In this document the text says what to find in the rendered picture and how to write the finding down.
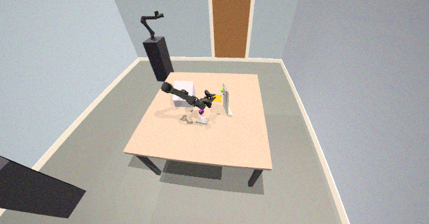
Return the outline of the beige panel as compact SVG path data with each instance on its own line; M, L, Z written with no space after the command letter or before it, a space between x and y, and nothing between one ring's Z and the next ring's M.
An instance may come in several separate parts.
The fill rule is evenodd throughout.
M232 112L229 108L229 91L227 90L225 84L223 83L223 107L227 113L228 116L232 115Z

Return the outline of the orange flat square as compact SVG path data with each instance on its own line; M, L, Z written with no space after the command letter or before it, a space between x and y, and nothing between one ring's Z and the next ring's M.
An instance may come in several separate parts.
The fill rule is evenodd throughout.
M213 97L216 97L216 98L212 102L221 102L222 95L215 95Z

